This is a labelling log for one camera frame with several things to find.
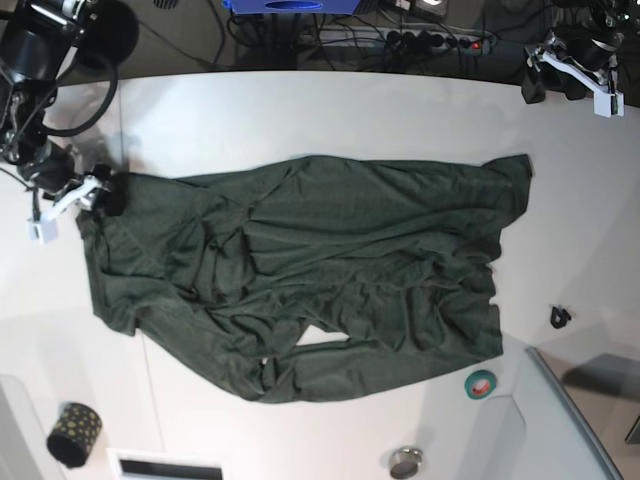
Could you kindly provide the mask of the white slotted tray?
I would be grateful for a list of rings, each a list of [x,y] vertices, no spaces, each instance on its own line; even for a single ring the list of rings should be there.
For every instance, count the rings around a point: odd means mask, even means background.
[[[115,448],[108,449],[107,455],[115,479],[223,480],[232,478],[219,460]]]

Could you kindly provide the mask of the small black clip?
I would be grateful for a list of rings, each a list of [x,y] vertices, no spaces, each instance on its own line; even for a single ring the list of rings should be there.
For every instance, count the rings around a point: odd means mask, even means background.
[[[549,323],[554,329],[560,330],[567,327],[573,318],[573,313],[567,308],[561,305],[553,305],[551,307]]]

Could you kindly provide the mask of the power strip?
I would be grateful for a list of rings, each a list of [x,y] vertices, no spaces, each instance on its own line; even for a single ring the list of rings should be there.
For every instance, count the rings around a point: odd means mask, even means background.
[[[304,39],[309,42],[318,40],[321,45],[330,47],[354,47],[359,50],[407,47],[415,52],[451,51],[468,56],[488,55],[498,41],[495,34],[477,30],[448,32],[432,28],[372,29],[337,25],[330,25],[319,33],[304,34]]]

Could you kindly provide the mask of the green tape roll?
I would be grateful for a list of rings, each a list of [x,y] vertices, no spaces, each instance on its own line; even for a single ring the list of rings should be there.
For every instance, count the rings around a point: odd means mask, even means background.
[[[488,397],[498,385],[497,376],[490,370],[482,369],[472,372],[464,382],[464,390],[468,398],[481,400]]]

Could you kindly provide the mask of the black yellow-dotted cup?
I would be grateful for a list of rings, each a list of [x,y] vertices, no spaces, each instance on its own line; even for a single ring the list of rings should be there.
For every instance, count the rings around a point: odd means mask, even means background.
[[[83,467],[102,431],[100,416],[81,403],[67,403],[46,439],[51,456],[69,469]]]

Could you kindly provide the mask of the small metal tin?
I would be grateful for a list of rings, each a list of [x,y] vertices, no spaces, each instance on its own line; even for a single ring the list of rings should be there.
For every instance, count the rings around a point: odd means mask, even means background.
[[[423,452],[416,448],[405,446],[392,452],[388,461],[389,475],[392,479],[406,480],[416,476],[423,463]]]

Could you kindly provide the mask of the dark green t-shirt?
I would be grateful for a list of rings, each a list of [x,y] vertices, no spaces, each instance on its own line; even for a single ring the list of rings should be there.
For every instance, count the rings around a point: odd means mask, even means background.
[[[93,310],[247,401],[429,380],[502,354],[491,265],[532,178],[525,154],[123,174],[120,214],[77,218]]]

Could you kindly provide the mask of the black round stand base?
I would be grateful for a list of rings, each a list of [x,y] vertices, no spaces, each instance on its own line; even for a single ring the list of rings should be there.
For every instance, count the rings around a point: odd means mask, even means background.
[[[139,22],[133,9],[123,1],[101,1],[97,18],[78,49],[79,68],[100,75],[106,67],[96,55],[118,68],[133,53],[139,40]]]

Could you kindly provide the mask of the blue box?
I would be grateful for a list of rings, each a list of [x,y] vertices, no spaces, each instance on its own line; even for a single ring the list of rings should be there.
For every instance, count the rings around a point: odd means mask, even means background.
[[[352,14],[358,0],[229,0],[222,5],[235,14]]]

